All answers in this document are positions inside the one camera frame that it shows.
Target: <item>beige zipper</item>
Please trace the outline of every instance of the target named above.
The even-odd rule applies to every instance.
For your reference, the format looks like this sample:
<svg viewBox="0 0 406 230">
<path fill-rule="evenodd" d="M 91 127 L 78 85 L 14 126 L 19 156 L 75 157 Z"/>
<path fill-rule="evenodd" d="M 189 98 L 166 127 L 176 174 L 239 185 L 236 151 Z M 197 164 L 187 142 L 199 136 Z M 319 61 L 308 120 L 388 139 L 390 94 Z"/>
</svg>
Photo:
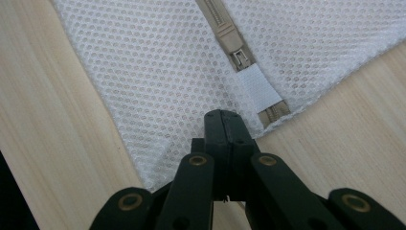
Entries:
<svg viewBox="0 0 406 230">
<path fill-rule="evenodd" d="M 222 2 L 220 0 L 195 1 L 209 22 L 218 43 L 234 69 L 238 72 L 254 64 L 253 54 Z M 259 118 L 267 127 L 289 113 L 290 110 L 286 102 L 281 100 L 260 112 Z"/>
</svg>

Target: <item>white mesh fabric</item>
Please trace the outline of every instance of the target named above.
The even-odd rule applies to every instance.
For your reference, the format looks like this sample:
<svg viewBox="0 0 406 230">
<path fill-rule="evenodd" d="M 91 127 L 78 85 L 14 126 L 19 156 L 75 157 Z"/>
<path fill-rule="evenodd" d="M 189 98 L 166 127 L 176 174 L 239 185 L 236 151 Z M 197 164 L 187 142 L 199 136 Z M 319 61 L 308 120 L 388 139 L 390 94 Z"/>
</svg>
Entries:
<svg viewBox="0 0 406 230">
<path fill-rule="evenodd" d="M 146 188 L 169 182 L 203 115 L 239 113 L 272 130 L 406 36 L 401 0 L 223 0 L 292 115 L 262 127 L 202 12 L 190 0 L 54 0 Z"/>
</svg>

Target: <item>wood grain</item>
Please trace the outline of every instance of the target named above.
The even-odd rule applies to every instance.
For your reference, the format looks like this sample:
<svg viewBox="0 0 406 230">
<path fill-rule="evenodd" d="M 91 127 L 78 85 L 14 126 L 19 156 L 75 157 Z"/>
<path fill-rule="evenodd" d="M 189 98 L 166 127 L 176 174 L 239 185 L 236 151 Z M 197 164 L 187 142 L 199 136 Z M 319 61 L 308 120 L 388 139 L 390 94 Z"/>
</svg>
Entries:
<svg viewBox="0 0 406 230">
<path fill-rule="evenodd" d="M 42 229 L 86 229 L 105 201 L 142 186 L 46 0 L 0 1 L 0 150 Z M 352 187 L 406 222 L 406 44 L 258 140 L 315 193 Z M 217 203 L 214 229 L 247 229 Z"/>
</svg>

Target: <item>wooden table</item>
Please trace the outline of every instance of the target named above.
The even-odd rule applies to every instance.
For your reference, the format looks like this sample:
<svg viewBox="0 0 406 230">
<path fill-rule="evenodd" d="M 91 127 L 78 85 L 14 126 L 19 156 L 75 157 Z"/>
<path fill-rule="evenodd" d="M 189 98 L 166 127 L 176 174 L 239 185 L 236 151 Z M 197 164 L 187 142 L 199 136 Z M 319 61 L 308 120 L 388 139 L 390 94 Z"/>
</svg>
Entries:
<svg viewBox="0 0 406 230">
<path fill-rule="evenodd" d="M 315 193 L 351 187 L 406 222 L 406 43 L 258 140 Z M 0 149 L 42 229 L 88 228 L 105 201 L 141 186 L 52 4 L 0 1 Z M 247 229 L 216 204 L 214 229 Z"/>
</svg>

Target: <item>black floor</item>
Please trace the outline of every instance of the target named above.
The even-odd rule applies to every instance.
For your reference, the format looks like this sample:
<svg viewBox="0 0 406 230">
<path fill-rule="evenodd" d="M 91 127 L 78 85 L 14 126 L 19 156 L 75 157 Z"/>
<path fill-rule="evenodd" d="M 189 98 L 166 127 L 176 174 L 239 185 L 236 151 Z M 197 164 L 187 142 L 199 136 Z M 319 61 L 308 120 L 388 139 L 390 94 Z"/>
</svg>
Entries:
<svg viewBox="0 0 406 230">
<path fill-rule="evenodd" d="M 0 151 L 0 230 L 38 229 Z"/>
</svg>

